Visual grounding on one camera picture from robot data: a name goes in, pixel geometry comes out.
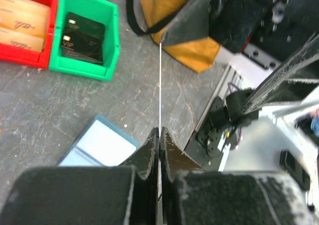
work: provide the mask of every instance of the red bin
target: red bin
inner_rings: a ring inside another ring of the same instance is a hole
[[[49,25],[43,52],[39,53],[0,43],[0,60],[6,60],[14,63],[19,63],[22,65],[29,65],[33,67],[47,69],[50,61],[58,0],[33,1],[50,7]]]

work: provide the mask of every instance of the scratched surface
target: scratched surface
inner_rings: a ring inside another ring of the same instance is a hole
[[[119,6],[121,40],[111,82],[0,62],[0,208],[22,171],[55,165],[97,113],[140,144],[158,126],[159,48],[131,32],[125,0],[108,1]],[[215,66],[196,74],[163,53],[162,125],[178,146],[186,145],[222,73]]]

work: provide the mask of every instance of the yellow bag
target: yellow bag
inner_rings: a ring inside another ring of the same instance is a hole
[[[172,20],[174,16],[173,13],[187,1],[188,0],[141,0],[140,3],[146,22],[149,27],[152,27],[161,22],[167,24]],[[129,24],[131,25],[132,20],[129,19],[129,12],[132,12],[132,10],[130,10],[128,4],[129,1],[127,1],[127,16]],[[152,38],[155,43],[160,43],[160,38],[165,28],[166,27],[159,32],[152,33]],[[139,35],[144,34],[143,31],[141,31],[141,33],[136,32],[134,29],[133,31]],[[163,49],[190,69],[196,72],[203,72],[213,65],[214,59],[220,49],[220,44],[208,37],[206,39],[166,46]]]

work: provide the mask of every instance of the green bin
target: green bin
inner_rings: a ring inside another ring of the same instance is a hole
[[[72,12],[105,25],[103,65],[61,56],[60,41],[66,14]],[[59,0],[49,69],[110,81],[120,55],[118,7],[106,0]]]

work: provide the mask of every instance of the thin white stick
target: thin white stick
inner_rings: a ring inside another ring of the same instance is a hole
[[[161,43],[159,43],[159,133],[161,132]]]

